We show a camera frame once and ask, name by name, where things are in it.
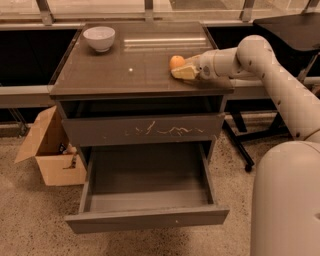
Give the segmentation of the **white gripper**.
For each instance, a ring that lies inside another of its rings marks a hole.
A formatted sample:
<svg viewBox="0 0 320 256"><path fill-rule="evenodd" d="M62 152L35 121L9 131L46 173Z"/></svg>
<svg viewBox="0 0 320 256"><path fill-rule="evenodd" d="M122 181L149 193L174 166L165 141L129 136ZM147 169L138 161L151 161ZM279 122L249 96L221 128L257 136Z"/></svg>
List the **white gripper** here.
<svg viewBox="0 0 320 256"><path fill-rule="evenodd" d="M235 78L245 73L237 59L237 49L210 50L199 55L185 59L186 64L171 70L176 79L194 80L198 74L203 79L216 79L218 77Z"/></svg>

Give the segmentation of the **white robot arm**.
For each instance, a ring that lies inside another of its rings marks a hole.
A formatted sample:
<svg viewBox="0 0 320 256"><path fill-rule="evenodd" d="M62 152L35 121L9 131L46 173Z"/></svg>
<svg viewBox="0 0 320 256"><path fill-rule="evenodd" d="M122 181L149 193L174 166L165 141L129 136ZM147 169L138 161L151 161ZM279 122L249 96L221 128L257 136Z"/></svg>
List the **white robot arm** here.
<svg viewBox="0 0 320 256"><path fill-rule="evenodd" d="M262 82L292 139L257 165L250 256L320 256L320 100L251 35L238 46L169 62L176 79L253 76Z"/></svg>

